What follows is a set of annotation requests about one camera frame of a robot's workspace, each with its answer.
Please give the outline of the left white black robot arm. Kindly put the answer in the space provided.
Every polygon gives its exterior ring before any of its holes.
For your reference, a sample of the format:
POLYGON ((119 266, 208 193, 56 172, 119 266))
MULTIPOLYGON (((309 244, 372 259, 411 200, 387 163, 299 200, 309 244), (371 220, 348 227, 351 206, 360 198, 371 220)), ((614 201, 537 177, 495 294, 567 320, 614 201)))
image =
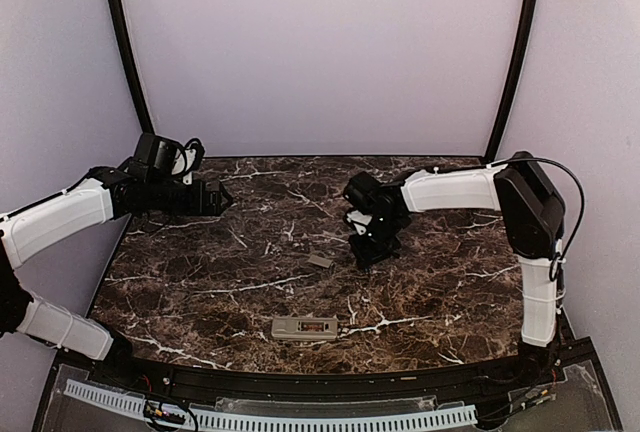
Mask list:
POLYGON ((30 258, 89 227, 126 215, 217 217, 233 203, 218 181, 194 178, 204 157, 197 138, 180 144, 152 133, 118 167, 96 166, 78 182, 1 217, 1 332, 21 333, 102 362, 120 388, 141 379, 132 346, 118 332, 24 289, 16 271, 30 258))

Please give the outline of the grey battery cover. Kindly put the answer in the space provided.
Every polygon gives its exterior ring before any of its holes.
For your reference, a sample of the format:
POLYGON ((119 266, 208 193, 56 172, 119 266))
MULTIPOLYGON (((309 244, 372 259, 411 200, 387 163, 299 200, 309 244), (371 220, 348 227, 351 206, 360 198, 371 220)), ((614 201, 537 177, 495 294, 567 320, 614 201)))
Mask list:
POLYGON ((333 265, 333 261, 331 259, 316 254, 311 254, 309 256, 308 263, 323 269, 330 269, 333 265))

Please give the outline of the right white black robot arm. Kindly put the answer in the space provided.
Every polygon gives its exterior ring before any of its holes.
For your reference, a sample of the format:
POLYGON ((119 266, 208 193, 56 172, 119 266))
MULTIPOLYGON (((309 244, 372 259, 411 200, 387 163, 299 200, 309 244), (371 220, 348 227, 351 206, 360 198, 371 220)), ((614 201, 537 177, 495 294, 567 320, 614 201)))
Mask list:
POLYGON ((566 206, 537 160, 519 152, 501 163, 455 170, 417 170, 382 183, 360 172, 347 183, 345 215, 356 264, 367 269, 398 254, 398 233, 412 215, 432 210, 487 209, 502 215, 508 243, 523 281, 521 339, 530 346, 510 365, 521 386, 534 384, 549 368, 548 346, 559 309, 558 275, 564 259, 566 206))

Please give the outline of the grey remote control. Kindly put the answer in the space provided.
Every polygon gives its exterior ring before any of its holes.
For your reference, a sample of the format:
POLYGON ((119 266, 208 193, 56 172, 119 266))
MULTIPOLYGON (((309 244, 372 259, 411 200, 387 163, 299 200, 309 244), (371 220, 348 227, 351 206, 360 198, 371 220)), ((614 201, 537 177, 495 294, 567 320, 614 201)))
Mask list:
POLYGON ((336 318, 275 317, 271 335, 285 341, 331 341, 337 338, 338 321, 336 318))

